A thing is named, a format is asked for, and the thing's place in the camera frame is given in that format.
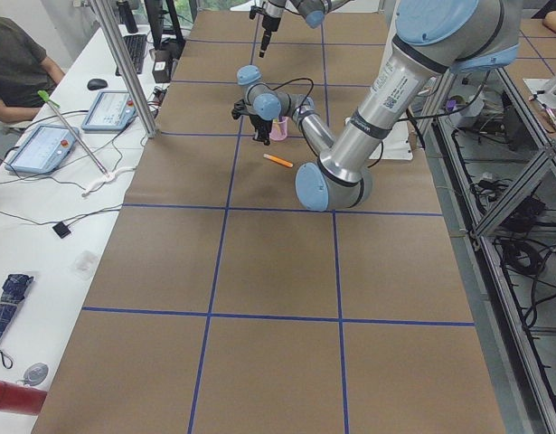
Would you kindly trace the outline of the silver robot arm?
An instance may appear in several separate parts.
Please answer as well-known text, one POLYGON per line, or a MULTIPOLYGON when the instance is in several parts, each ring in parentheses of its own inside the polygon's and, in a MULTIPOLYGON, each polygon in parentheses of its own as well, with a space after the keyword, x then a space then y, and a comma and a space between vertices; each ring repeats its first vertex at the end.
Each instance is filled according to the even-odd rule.
POLYGON ((354 207, 372 191, 369 157, 431 78, 514 61, 522 11, 520 1, 400 2, 390 58, 339 137, 316 114, 313 100, 272 90, 255 65, 237 72, 242 98, 231 115, 249 118, 255 140, 264 144, 274 120, 291 118, 316 153, 297 170, 299 202, 318 212, 354 207))
MULTIPOLYGON (((293 0, 290 1, 295 13, 300 15, 306 24, 314 29, 320 26, 327 14, 341 8, 349 3, 349 0, 293 0)), ((275 33, 281 23, 283 13, 286 11, 286 0, 263 1, 261 6, 250 8, 250 19, 253 20, 258 14, 262 16, 263 35, 261 38, 259 57, 264 58, 269 47, 272 34, 275 33)))

